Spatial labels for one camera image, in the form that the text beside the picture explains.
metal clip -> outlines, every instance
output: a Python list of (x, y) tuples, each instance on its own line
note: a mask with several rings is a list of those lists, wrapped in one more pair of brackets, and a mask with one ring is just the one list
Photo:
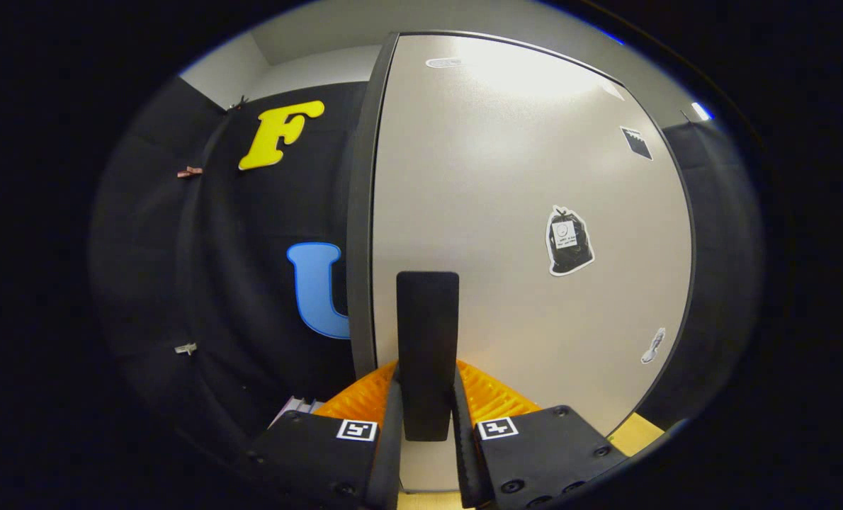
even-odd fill
[(176, 348), (176, 354), (182, 354), (183, 352), (185, 352), (188, 353), (189, 356), (191, 356), (192, 351), (197, 351), (197, 349), (197, 344), (186, 344), (184, 346), (178, 346), (178, 348)]

ceiling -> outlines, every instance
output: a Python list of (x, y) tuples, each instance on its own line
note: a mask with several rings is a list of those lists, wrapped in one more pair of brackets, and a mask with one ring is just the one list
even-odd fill
[(379, 45), (390, 32), (431, 29), (489, 33), (575, 58), (622, 81), (662, 127), (684, 122), (687, 113), (681, 112), (689, 112), (695, 101), (625, 41), (531, 0), (318, 0), (254, 27), (251, 35), (273, 67), (322, 52)]
[(552, 33), (562, 37), (577, 29), (593, 33), (593, 40), (583, 41), (590, 54), (617, 45), (569, 14), (527, 0), (320, 0), (254, 27), (252, 35), (274, 65), (318, 52), (378, 45), (393, 31), (425, 29), (491, 33), (534, 45), (555, 43)]

black curtain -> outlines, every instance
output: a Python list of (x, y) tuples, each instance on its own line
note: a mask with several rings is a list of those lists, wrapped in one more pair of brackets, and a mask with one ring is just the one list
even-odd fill
[(664, 129), (694, 221), (693, 288), (675, 351), (635, 412), (661, 429), (693, 419), (726, 384), (752, 333), (764, 233), (738, 149), (716, 123)]
[[(146, 405), (230, 462), (292, 395), (354, 381), (348, 340), (302, 323), (286, 249), (345, 246), (344, 148), (364, 83), (314, 87), (225, 112), (182, 78), (141, 110), (101, 180), (91, 288), (121, 372)], [(321, 100), (279, 164), (240, 171), (260, 113)], [(186, 166), (204, 174), (178, 178)], [(344, 259), (334, 306), (345, 309)], [(194, 343), (191, 356), (176, 346)]]

white wall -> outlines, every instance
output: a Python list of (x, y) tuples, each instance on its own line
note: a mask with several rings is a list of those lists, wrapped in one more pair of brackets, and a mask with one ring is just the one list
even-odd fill
[(367, 81), (379, 45), (358, 46), (308, 55), (270, 67), (246, 93), (251, 100), (306, 87)]
[(247, 91), (268, 70), (270, 65), (253, 36), (244, 33), (209, 52), (181, 77), (214, 103), (228, 108), (238, 103), (243, 94), (249, 97)]

clothespin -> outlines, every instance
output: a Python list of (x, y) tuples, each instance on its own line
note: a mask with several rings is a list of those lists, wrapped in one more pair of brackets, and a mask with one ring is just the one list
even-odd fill
[(192, 177), (192, 175), (201, 175), (201, 174), (204, 174), (204, 169), (192, 168), (191, 166), (186, 166), (185, 170), (176, 172), (176, 177), (179, 177), (180, 179), (187, 179), (189, 177)]

